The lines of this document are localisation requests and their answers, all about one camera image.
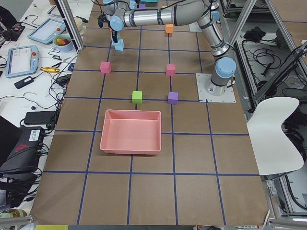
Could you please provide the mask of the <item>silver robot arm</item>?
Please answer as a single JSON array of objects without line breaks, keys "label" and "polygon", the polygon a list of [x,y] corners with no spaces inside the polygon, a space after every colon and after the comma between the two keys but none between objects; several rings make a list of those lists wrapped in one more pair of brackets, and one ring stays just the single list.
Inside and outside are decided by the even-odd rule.
[{"label": "silver robot arm", "polygon": [[209,0],[180,0],[164,8],[137,9],[134,0],[105,0],[106,19],[114,32],[125,27],[153,25],[196,25],[204,34],[215,59],[214,72],[205,82],[207,93],[220,96],[225,93],[236,71],[235,61],[228,57],[231,46],[225,41],[212,15]]},{"label": "silver robot arm", "polygon": [[137,9],[139,1],[135,0],[93,0],[99,6],[101,14],[98,16],[98,26],[103,27],[107,23],[113,31],[119,32],[127,27],[125,13],[131,13]]}]

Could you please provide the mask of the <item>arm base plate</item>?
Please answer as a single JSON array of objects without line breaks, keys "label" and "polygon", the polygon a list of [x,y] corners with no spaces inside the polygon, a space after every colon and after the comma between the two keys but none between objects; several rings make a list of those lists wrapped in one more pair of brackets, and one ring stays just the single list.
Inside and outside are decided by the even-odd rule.
[{"label": "arm base plate", "polygon": [[196,73],[198,101],[201,103],[236,103],[231,80],[225,86],[216,86],[211,81],[211,74]]}]

